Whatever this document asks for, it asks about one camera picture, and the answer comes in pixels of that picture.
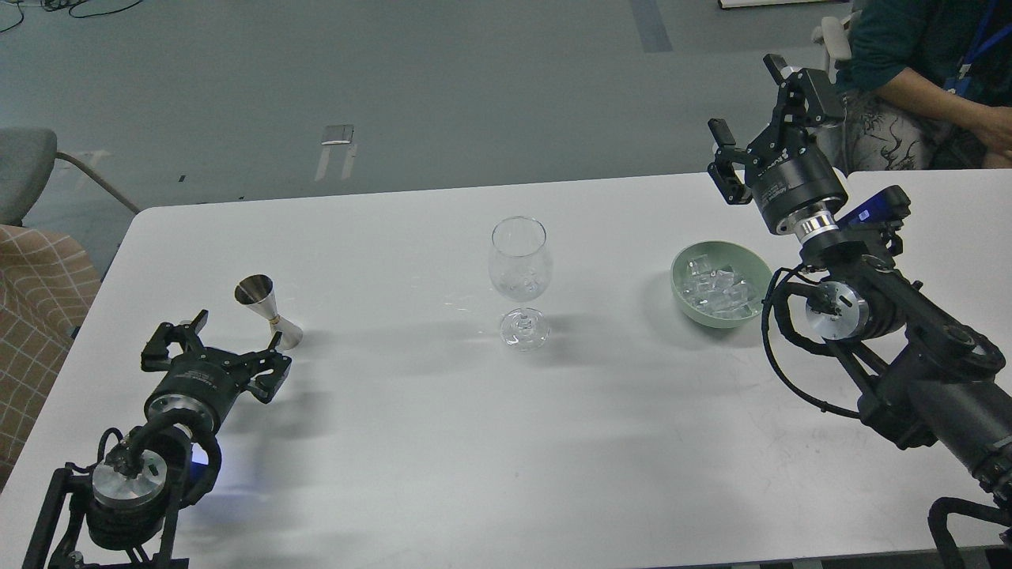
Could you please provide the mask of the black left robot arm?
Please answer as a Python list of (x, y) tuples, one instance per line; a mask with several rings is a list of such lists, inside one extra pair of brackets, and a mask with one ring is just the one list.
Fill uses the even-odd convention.
[(145, 423), (128, 432), (106, 429), (94, 464), (55, 469), (23, 567), (87, 567), (82, 532), (94, 546), (126, 554), (126, 568), (188, 567), (188, 559), (173, 555), (179, 514), (216, 485), (223, 468), (218, 432), (243, 393), (263, 404), (274, 399), (292, 364), (288, 350), (303, 337), (275, 315), (266, 349), (227, 352), (200, 339), (208, 314), (156, 328), (141, 368), (163, 378), (145, 401)]

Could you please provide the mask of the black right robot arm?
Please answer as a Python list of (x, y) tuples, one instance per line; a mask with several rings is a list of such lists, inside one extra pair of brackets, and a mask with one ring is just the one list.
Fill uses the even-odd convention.
[[(767, 360), (820, 411), (857, 419), (901, 450), (942, 443), (968, 469), (994, 503), (941, 497), (927, 516), (943, 566), (962, 568), (952, 514), (1010, 526), (1011, 403), (996, 382), (1005, 357), (897, 269), (910, 205), (900, 187), (840, 216), (848, 195), (813, 134), (844, 119), (827, 72), (791, 67), (778, 54), (764, 65), (778, 88), (768, 125), (741, 148), (726, 121), (709, 120), (716, 147), (708, 174), (726, 204), (755, 204), (771, 234), (799, 241), (799, 265), (778, 269), (762, 302)], [(859, 389), (856, 409), (815, 398), (784, 374), (772, 322), (792, 345), (839, 361)]]

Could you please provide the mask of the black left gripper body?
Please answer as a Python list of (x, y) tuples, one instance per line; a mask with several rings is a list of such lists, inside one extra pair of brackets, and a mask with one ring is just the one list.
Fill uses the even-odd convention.
[(173, 359), (145, 354), (145, 372), (165, 372), (145, 400), (145, 418), (153, 419), (172, 410), (188, 410), (216, 435), (235, 400), (255, 374), (253, 359), (250, 352), (184, 352)]

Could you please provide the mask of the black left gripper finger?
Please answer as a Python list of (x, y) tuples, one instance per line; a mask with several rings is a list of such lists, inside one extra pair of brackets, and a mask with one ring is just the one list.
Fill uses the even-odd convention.
[(181, 361), (206, 359), (207, 348), (199, 332), (205, 327), (207, 317), (209, 310), (205, 309), (189, 322), (160, 324), (141, 352), (141, 370), (169, 371)]
[(292, 359), (279, 350), (282, 332), (275, 332), (260, 352), (249, 352), (230, 361), (230, 377), (240, 393), (249, 393), (263, 404), (269, 404), (288, 378)]

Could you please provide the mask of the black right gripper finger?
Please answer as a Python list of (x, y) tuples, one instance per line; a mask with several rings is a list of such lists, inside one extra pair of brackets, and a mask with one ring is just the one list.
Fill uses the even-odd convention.
[(709, 119), (709, 130), (715, 140), (716, 150), (708, 170), (724, 201), (729, 205), (748, 205), (753, 195), (750, 184), (737, 174), (736, 165), (744, 167), (746, 177), (752, 179), (758, 172), (761, 157), (751, 147), (740, 148), (724, 119)]
[(791, 67), (782, 55), (763, 58), (777, 85), (777, 100), (768, 125), (755, 139), (757, 155), (791, 155), (819, 150), (830, 155), (838, 146), (844, 104), (821, 69)]

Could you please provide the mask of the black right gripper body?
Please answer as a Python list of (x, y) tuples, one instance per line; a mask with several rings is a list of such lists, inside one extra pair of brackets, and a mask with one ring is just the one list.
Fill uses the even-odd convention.
[(813, 134), (759, 138), (746, 148), (746, 202), (755, 204), (771, 234), (791, 232), (791, 217), (824, 208), (837, 213), (848, 201), (843, 183)]

